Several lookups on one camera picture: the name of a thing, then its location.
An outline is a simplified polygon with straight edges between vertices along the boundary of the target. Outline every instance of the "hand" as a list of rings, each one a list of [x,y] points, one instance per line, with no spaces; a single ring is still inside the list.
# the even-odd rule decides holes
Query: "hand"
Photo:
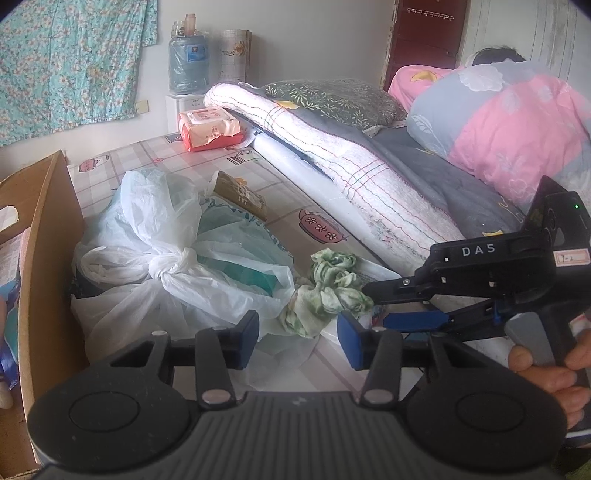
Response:
[[[509,368],[555,396],[566,413],[569,429],[583,420],[583,407],[591,400],[591,390],[574,386],[577,370],[591,368],[591,330],[578,338],[578,345],[566,356],[566,367],[537,367],[531,352],[515,346],[509,354]]]

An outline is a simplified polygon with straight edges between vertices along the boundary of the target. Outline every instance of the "white wall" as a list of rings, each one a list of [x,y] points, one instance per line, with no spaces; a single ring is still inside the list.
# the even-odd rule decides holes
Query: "white wall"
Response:
[[[0,148],[0,178],[55,150],[72,163],[123,145],[167,133],[170,28],[185,13],[216,35],[229,28],[253,32],[251,77],[255,85],[288,79],[357,77],[379,84],[393,0],[160,0],[158,44],[143,49],[138,100],[150,111],[137,118],[85,125]],[[212,70],[217,72],[216,62]]]
[[[591,21],[569,0],[471,0],[462,62],[508,45],[591,99]]]

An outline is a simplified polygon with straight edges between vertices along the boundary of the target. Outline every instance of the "dark red door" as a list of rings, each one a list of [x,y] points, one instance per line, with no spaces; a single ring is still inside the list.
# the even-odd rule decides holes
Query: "dark red door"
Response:
[[[467,0],[401,0],[384,89],[405,65],[454,69]]]

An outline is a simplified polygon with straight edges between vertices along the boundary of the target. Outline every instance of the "wall outlet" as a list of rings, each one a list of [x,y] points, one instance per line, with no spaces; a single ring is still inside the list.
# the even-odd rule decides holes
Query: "wall outlet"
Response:
[[[138,115],[141,115],[142,113],[148,113],[150,111],[148,101],[140,100],[139,102],[135,102],[135,111]]]

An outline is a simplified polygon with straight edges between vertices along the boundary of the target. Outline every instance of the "knotted plastic bag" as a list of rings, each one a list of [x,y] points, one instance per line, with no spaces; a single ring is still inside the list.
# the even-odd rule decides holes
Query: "knotted plastic bag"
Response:
[[[200,199],[185,177],[127,172],[75,260],[78,272],[105,290],[72,298],[91,362],[153,330],[189,338],[201,328],[235,325],[251,309],[261,337],[286,335],[277,317],[294,293],[293,258],[260,220]]]

